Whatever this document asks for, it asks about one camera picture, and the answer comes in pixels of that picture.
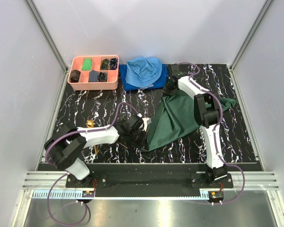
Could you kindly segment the dark green cloth napkin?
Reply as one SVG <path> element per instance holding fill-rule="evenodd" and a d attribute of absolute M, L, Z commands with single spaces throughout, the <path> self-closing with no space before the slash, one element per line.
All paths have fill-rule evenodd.
<path fill-rule="evenodd" d="M 187 93 L 178 90 L 172 96 L 163 96 L 149 125 L 148 151 L 166 146 L 199 128 L 194 118 L 194 100 Z"/>

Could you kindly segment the gold spoon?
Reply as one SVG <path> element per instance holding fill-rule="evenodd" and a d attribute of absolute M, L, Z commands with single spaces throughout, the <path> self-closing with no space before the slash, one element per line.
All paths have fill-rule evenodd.
<path fill-rule="evenodd" d="M 87 128 L 93 128 L 94 122 L 92 120 L 87 120 L 86 121 L 86 127 Z M 93 147 L 94 147 L 95 154 L 97 155 L 98 154 L 98 148 L 97 148 L 97 146 L 93 146 Z"/>

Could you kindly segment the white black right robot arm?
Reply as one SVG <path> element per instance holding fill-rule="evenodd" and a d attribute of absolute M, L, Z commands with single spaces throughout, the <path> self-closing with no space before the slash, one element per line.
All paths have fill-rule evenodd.
<path fill-rule="evenodd" d="M 221 187 L 228 172 L 222 157 L 220 143 L 220 123 L 222 121 L 222 105 L 217 96 L 194 81 L 193 76 L 200 72 L 185 74 L 178 64 L 167 66 L 168 77 L 164 86 L 164 93 L 181 90 L 194 100 L 194 118 L 203 132 L 206 147 L 206 171 L 204 181 L 210 187 Z"/>

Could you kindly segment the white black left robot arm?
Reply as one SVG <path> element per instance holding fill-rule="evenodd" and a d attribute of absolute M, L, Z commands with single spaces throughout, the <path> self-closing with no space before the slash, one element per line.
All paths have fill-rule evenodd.
<path fill-rule="evenodd" d="M 83 149 L 102 145 L 121 143 L 127 149 L 136 149 L 143 144 L 151 118 L 140 114 L 128 120 L 118 121 L 103 127 L 82 128 L 72 123 L 65 124 L 45 143 L 46 162 L 56 169 L 66 171 L 70 179 L 82 187 L 92 184 L 93 176 L 87 164 L 81 160 Z"/>

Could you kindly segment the light blue bucket hat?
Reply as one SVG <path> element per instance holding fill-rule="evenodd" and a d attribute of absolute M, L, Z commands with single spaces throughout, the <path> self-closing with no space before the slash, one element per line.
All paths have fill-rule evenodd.
<path fill-rule="evenodd" d="M 162 63 L 156 57 L 138 57 L 126 63 L 126 83 L 142 88 L 155 83 L 161 76 Z"/>

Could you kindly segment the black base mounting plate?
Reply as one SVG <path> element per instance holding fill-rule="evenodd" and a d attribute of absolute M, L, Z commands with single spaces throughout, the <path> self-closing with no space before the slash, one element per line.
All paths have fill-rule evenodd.
<path fill-rule="evenodd" d="M 233 189 L 232 176 L 219 182 L 206 181 L 205 164 L 89 164 L 82 181 L 67 177 L 68 188 L 96 187 L 96 197 L 193 197 L 205 191 Z"/>

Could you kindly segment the blue folded cloth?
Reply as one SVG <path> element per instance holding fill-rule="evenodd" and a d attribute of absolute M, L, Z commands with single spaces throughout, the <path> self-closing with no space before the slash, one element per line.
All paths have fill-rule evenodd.
<path fill-rule="evenodd" d="M 158 78 L 157 81 L 155 81 L 153 84 L 151 84 L 150 86 L 147 86 L 147 87 L 135 87 L 135 86 L 130 85 L 126 82 L 126 80 L 125 80 L 126 72 L 127 72 L 127 65 L 126 64 L 119 65 L 119 74 L 120 74 L 121 82 L 124 86 L 125 91 L 132 91 L 132 90 L 138 90 L 138 89 L 145 90 L 145 89 L 163 88 L 165 86 L 166 79 L 169 75 L 168 70 L 167 70 L 167 65 L 162 64 L 161 75 L 160 75 L 160 77 Z"/>

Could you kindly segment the black marble pattern mat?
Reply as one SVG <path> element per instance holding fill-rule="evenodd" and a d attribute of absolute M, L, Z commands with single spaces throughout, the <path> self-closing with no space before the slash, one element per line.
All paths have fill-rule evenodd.
<path fill-rule="evenodd" d="M 200 73 L 195 81 L 212 90 L 220 97 L 237 99 L 234 84 L 225 64 L 199 64 Z M 160 89 L 125 91 L 122 83 L 116 90 L 75 91 L 66 84 L 58 105 L 58 113 L 53 131 L 58 131 L 65 123 L 72 122 L 84 127 L 87 120 L 96 126 L 112 122 L 120 102 L 131 104 L 121 109 L 120 119 L 128 118 L 134 109 L 146 117 L 152 117 L 160 103 Z M 229 163 L 255 163 L 256 153 L 251 135 L 246 127 L 239 104 L 224 112 L 220 127 L 222 153 Z M 82 151 L 80 157 L 91 163 L 201 163 L 206 159 L 204 137 L 201 131 L 180 138 L 151 152 L 129 151 L 119 144 L 99 145 Z"/>

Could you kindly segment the black blue rolled sock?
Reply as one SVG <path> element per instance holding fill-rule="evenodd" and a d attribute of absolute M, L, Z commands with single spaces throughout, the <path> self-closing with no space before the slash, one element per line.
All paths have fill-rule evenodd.
<path fill-rule="evenodd" d="M 111 58 L 109 62 L 110 70 L 116 70 L 118 66 L 118 59 L 117 58 Z"/>

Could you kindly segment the black yellow rolled sock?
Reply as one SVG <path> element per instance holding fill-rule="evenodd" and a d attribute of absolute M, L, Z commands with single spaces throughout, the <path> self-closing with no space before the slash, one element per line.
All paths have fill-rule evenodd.
<path fill-rule="evenodd" d="M 100 65 L 101 70 L 108 70 L 109 69 L 109 59 L 105 58 L 102 60 Z"/>

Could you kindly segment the black patterned rolled sock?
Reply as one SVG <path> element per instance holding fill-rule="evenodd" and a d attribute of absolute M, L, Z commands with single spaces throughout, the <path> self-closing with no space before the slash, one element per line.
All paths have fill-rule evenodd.
<path fill-rule="evenodd" d="M 100 72 L 98 74 L 98 82 L 107 82 L 108 75 L 105 72 Z"/>

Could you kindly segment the pink compartment tray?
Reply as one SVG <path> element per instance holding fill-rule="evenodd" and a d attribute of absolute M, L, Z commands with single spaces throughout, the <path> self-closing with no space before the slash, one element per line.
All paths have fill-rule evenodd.
<path fill-rule="evenodd" d="M 67 82 L 76 91 L 115 90 L 118 87 L 117 55 L 76 56 Z"/>

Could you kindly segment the grey folded cloth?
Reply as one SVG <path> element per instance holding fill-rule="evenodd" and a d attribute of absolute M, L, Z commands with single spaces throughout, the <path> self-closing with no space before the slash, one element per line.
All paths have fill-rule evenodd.
<path fill-rule="evenodd" d="M 95 82 L 98 82 L 98 72 L 95 71 L 95 70 L 91 70 L 89 72 L 89 80 L 88 80 L 89 83 L 95 83 Z"/>

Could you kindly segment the green rolled cloth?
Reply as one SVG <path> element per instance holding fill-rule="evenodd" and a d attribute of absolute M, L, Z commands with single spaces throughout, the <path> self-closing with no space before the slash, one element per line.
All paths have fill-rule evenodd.
<path fill-rule="evenodd" d="M 83 60 L 81 70 L 82 71 L 91 71 L 91 68 L 92 68 L 92 59 L 91 58 L 85 58 Z"/>

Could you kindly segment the dark rolled sock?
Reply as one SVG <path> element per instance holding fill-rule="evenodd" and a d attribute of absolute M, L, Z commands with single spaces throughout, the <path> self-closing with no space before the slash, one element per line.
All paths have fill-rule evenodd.
<path fill-rule="evenodd" d="M 79 70 L 72 70 L 70 73 L 70 82 L 78 83 L 80 79 L 81 72 Z"/>

